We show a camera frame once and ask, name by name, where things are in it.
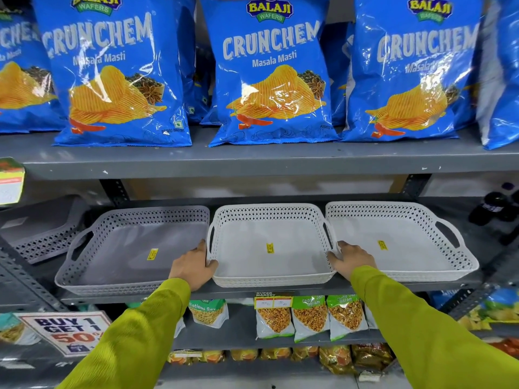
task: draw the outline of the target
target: green sleeve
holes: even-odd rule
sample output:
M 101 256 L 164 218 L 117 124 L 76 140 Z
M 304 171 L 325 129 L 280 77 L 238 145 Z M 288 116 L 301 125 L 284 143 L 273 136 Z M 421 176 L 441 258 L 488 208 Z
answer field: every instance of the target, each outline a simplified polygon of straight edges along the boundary
M 479 340 L 402 284 L 369 266 L 356 268 L 351 284 L 413 388 L 517 388 L 519 360 Z
M 184 280 L 169 279 L 126 310 L 56 389 L 152 389 L 189 303 Z

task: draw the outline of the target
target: person's left hand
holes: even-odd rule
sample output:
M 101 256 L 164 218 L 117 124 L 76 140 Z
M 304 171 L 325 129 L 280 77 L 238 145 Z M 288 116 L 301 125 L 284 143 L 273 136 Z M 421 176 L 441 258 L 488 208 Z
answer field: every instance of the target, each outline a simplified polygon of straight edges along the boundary
M 197 248 L 173 261 L 168 278 L 183 279 L 193 292 L 211 280 L 217 267 L 218 261 L 216 260 L 212 260 L 205 266 L 205 240 L 202 239 Z

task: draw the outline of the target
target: plastic basket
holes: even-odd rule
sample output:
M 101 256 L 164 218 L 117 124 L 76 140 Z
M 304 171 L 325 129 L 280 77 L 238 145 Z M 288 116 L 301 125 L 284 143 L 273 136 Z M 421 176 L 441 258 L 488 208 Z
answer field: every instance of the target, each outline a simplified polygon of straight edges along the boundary
M 151 293 L 168 278 L 173 260 L 195 248 L 208 228 L 204 206 L 111 210 L 76 236 L 55 282 L 80 296 Z M 89 232 L 92 239 L 74 260 Z
M 321 284 L 335 274 L 326 257 L 335 234 L 315 205 L 222 206 L 207 237 L 220 287 Z
M 50 201 L 0 212 L 0 236 L 29 263 L 67 252 L 76 235 L 85 228 L 90 209 L 80 196 L 62 196 Z
M 461 233 L 417 203 L 329 202 L 326 218 L 338 240 L 360 245 L 397 281 L 455 281 L 479 268 Z M 459 247 L 437 223 L 456 236 Z

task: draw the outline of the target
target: gray plastic basket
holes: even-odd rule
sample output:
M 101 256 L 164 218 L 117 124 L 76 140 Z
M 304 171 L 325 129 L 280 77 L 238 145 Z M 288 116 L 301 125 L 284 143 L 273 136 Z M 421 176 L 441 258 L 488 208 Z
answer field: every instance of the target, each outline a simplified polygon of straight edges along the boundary
M 0 236 L 29 263 L 64 254 L 85 225 L 88 204 L 75 195 L 0 212 Z
M 195 248 L 208 228 L 204 206 L 111 210 L 76 236 L 55 282 L 80 296 L 151 293 L 168 278 L 173 260 Z M 92 239 L 73 260 L 89 232 Z

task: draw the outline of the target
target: hand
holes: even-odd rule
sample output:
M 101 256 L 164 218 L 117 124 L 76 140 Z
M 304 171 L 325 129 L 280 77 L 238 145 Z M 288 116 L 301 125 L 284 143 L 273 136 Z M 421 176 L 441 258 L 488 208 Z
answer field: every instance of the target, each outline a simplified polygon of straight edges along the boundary
M 209 265 L 205 266 L 205 240 L 202 239 L 197 248 L 173 261 L 168 278 L 185 280 L 193 292 L 211 280 L 217 267 L 218 261 L 216 260 L 212 260 Z
M 353 271 L 360 266 L 377 268 L 373 255 L 368 254 L 359 246 L 352 246 L 344 241 L 340 241 L 338 244 L 341 249 L 342 260 L 338 259 L 333 252 L 328 251 L 328 261 L 332 268 L 348 281 L 350 281 Z

